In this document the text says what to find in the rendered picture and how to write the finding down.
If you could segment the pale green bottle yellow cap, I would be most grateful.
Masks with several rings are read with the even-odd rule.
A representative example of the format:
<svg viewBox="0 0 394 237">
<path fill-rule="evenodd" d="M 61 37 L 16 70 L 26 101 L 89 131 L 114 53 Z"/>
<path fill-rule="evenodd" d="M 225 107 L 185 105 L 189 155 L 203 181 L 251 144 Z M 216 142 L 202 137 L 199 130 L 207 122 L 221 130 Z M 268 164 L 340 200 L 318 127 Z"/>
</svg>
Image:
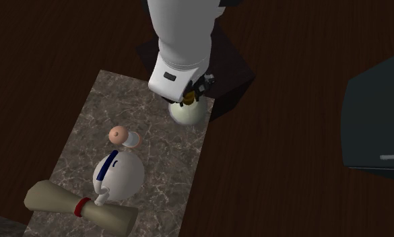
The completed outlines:
<svg viewBox="0 0 394 237">
<path fill-rule="evenodd" d="M 207 100 L 204 96 L 198 97 L 195 92 L 189 92 L 182 102 L 169 104 L 168 111 L 176 123 L 195 125 L 205 116 Z"/>
</svg>

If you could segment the dark robot stand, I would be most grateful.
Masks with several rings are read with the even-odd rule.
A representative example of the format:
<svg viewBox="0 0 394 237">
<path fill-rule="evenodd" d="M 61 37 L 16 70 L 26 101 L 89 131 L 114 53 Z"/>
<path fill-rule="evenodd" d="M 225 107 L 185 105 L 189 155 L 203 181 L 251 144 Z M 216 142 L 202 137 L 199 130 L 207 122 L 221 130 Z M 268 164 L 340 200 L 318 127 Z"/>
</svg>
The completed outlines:
<svg viewBox="0 0 394 237">
<path fill-rule="evenodd" d="M 204 95 L 215 100 L 210 116 L 214 121 L 238 104 L 255 74 L 224 33 L 219 21 L 215 22 L 211 42 L 209 72 L 214 75 L 214 83 Z"/>
</svg>

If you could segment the brown marble top table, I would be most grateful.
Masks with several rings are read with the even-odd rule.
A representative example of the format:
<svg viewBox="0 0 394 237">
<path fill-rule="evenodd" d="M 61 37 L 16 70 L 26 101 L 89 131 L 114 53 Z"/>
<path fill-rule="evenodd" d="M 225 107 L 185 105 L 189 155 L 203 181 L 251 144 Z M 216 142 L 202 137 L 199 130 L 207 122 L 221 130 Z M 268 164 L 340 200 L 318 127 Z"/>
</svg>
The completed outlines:
<svg viewBox="0 0 394 237">
<path fill-rule="evenodd" d="M 108 133 L 125 126 L 142 136 L 134 153 L 145 168 L 139 192 L 123 202 L 139 210 L 129 237 L 178 237 L 208 122 L 179 125 L 146 81 L 100 71 L 50 180 L 80 197 L 95 198 L 94 169 L 117 148 Z"/>
</svg>

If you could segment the pink and white shaker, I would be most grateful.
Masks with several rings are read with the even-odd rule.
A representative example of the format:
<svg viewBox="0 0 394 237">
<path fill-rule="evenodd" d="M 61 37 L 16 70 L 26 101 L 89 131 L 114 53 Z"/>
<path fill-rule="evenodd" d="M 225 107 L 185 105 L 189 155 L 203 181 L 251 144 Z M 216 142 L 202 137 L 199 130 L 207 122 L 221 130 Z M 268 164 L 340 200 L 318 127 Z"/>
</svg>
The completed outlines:
<svg viewBox="0 0 394 237">
<path fill-rule="evenodd" d="M 113 127 L 108 134 L 109 140 L 115 145 L 124 145 L 128 148 L 139 147 L 142 137 L 135 131 L 130 131 L 124 126 Z"/>
</svg>

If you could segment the white round figure blue stripe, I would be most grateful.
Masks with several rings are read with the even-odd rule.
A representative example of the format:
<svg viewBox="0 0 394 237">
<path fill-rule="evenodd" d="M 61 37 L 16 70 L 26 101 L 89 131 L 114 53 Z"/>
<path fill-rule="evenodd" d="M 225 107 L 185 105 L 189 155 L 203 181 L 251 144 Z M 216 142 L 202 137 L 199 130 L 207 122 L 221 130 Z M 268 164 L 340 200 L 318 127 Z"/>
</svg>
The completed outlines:
<svg viewBox="0 0 394 237">
<path fill-rule="evenodd" d="M 128 151 L 113 150 L 96 166 L 93 174 L 94 203 L 121 201 L 132 197 L 142 186 L 145 172 L 142 161 Z"/>
</svg>

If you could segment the dark cabinet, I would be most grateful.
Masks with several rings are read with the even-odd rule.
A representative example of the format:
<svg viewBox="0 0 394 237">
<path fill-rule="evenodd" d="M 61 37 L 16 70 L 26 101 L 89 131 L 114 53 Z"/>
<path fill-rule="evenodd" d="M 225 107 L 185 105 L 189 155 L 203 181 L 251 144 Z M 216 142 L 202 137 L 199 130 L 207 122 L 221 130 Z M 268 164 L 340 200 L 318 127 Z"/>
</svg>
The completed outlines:
<svg viewBox="0 0 394 237">
<path fill-rule="evenodd" d="M 394 56 L 348 81 L 340 135 L 344 166 L 394 180 Z"/>
</svg>

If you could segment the beige scroll red band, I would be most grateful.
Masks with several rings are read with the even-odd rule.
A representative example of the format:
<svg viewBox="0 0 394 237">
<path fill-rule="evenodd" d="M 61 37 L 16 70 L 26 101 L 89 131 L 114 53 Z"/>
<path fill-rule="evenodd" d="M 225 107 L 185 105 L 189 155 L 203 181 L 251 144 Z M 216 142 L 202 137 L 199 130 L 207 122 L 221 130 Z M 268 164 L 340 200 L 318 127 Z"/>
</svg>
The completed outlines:
<svg viewBox="0 0 394 237">
<path fill-rule="evenodd" d="M 24 205 L 30 211 L 70 213 L 84 217 L 116 237 L 128 237 L 138 216 L 138 208 L 105 203 L 96 205 L 49 181 L 38 181 L 25 196 Z"/>
</svg>

